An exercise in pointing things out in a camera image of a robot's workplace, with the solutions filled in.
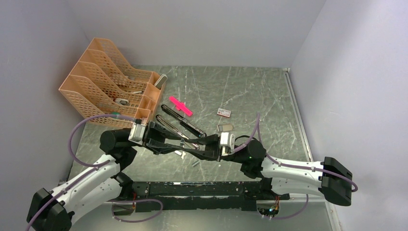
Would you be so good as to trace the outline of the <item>black stapler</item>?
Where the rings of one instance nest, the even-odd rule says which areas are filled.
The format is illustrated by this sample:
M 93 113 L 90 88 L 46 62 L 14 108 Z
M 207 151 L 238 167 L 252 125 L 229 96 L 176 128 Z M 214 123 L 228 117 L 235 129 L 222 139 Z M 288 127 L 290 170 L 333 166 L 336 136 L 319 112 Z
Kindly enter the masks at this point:
M 189 131 L 191 134 L 193 134 L 197 138 L 203 138 L 207 136 L 207 134 L 202 129 L 198 128 L 192 122 L 190 122 L 189 120 L 187 120 L 186 118 L 184 118 L 183 116 L 175 112 L 173 109 L 171 109 L 167 105 L 162 104 L 161 109 L 163 112 L 170 115 L 172 118 L 176 119 L 182 127 L 184 127 L 187 131 Z M 181 132 L 178 128 L 176 128 L 173 124 L 171 124 L 168 120 L 166 120 L 162 115 L 157 114 L 155 118 L 157 122 L 159 122 L 161 125 L 169 129 L 173 133 L 176 133 L 182 138 L 189 139 L 187 135 Z

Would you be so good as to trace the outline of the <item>brown cardboard staple tray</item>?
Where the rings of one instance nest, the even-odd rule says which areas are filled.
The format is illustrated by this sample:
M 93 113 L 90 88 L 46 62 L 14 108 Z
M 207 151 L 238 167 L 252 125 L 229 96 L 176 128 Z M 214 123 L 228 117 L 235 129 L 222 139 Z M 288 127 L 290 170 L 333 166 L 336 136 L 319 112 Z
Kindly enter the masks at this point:
M 220 124 L 217 125 L 217 131 L 218 132 L 229 132 L 233 130 L 233 125 L 232 124 Z

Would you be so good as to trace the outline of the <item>red white staple box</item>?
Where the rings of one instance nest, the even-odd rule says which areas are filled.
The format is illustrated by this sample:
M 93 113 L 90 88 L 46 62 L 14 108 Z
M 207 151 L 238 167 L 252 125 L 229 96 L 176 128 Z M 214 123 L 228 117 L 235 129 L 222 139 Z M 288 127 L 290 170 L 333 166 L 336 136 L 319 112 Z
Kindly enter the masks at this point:
M 217 115 L 218 115 L 218 116 L 222 116 L 222 117 L 226 117 L 226 118 L 230 118 L 230 116 L 231 116 L 231 111 L 230 111 L 230 110 L 223 109 L 223 108 L 218 108 L 218 110 L 217 110 Z

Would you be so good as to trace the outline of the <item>pink plastic staple remover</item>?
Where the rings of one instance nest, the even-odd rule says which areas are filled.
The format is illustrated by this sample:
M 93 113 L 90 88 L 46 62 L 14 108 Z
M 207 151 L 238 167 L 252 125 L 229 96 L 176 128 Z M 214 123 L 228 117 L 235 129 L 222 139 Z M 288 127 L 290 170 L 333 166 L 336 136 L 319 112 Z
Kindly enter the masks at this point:
M 187 116 L 192 116 L 193 112 L 185 105 L 185 103 L 179 101 L 177 98 L 174 96 L 170 96 L 169 100 L 171 103 L 173 103 L 178 111 L 182 111 L 185 113 Z

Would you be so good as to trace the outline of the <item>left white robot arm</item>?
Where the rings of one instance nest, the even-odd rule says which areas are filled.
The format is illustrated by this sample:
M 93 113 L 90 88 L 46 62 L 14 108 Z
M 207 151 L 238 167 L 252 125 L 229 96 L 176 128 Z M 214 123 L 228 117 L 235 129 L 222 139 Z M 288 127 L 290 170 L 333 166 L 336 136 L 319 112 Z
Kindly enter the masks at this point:
M 82 216 L 107 201 L 121 203 L 133 194 L 133 181 L 122 171 L 129 166 L 144 143 L 145 125 L 105 131 L 100 137 L 104 154 L 94 164 L 51 191 L 42 188 L 32 199 L 27 215 L 29 230 L 68 231 Z

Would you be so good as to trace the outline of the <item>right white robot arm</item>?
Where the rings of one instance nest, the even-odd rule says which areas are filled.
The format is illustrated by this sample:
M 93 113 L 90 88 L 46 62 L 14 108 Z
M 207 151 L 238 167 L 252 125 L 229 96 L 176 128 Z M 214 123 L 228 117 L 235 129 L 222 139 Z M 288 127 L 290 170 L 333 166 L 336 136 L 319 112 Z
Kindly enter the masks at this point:
M 184 143 L 204 146 L 189 153 L 202 160 L 229 161 L 241 165 L 248 178 L 260 178 L 260 194 L 265 199 L 289 193 L 311 194 L 340 206 L 350 206 L 352 193 L 358 190 L 353 174 L 339 161 L 325 157 L 322 162 L 302 162 L 269 155 L 260 139 L 244 136 L 245 142 L 236 145 L 232 133 L 184 139 Z

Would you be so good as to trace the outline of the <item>grey staple piece on table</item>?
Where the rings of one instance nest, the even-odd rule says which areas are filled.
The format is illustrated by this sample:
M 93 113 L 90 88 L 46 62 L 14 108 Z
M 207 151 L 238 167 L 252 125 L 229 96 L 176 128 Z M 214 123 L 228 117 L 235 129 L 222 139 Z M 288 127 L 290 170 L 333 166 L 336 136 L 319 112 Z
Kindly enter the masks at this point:
M 192 167 L 195 167 L 195 166 L 197 166 L 199 163 L 200 163 L 200 161 L 197 160 L 197 161 L 193 162 L 191 166 L 192 166 Z

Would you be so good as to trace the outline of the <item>silver tape dispenser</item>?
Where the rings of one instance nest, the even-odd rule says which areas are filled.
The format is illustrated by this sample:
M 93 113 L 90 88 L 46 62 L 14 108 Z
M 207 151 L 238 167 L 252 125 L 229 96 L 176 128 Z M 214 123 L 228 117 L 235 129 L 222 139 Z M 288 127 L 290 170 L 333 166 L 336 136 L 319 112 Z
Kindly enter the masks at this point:
M 128 99 L 115 98 L 114 102 L 119 105 L 130 106 L 130 101 Z

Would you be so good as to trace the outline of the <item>grey white device in organizer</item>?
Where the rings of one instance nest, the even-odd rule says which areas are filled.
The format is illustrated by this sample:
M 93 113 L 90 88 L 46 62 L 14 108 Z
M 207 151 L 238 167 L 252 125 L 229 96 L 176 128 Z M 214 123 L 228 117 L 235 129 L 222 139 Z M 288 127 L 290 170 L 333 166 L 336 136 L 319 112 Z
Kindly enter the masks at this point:
M 158 89 L 161 89 L 163 85 L 166 83 L 168 77 L 166 74 L 162 74 L 158 80 L 155 82 L 154 86 Z

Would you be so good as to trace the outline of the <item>orange mesh file organizer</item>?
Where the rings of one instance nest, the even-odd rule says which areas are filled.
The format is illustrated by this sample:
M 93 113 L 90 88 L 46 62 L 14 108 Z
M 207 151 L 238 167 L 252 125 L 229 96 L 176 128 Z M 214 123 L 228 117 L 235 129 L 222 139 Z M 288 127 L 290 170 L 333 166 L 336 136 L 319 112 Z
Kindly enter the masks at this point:
M 59 92 L 84 118 L 119 112 L 148 122 L 165 89 L 166 84 L 154 86 L 160 76 L 134 68 L 111 40 L 94 38 Z M 115 98 L 128 99 L 130 106 L 115 103 Z

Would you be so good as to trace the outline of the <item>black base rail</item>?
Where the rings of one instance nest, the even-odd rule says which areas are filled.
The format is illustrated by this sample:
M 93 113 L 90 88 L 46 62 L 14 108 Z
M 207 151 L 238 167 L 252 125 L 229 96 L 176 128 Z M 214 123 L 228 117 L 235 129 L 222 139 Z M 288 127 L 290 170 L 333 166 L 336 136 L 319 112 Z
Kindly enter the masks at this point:
M 261 181 L 147 182 L 126 186 L 118 201 L 136 201 L 136 212 L 196 209 L 240 209 L 256 211 L 260 201 L 288 200 L 289 194 L 276 194 Z

